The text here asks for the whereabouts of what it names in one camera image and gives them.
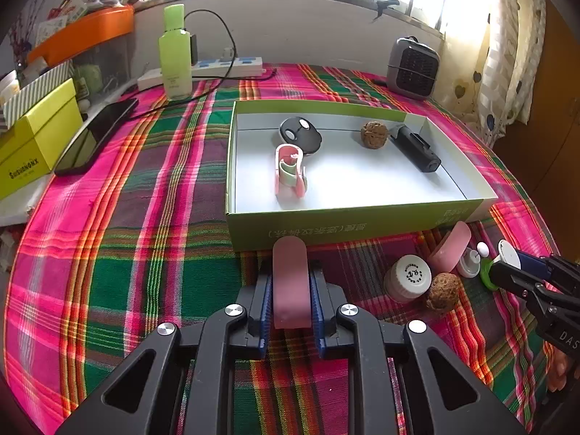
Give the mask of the person right hand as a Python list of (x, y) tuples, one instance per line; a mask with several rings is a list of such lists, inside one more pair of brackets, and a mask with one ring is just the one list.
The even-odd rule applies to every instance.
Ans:
[(575, 362), (570, 356), (550, 343), (544, 342), (543, 350), (548, 359), (546, 370), (548, 391), (561, 391), (566, 385), (568, 373), (572, 370)]

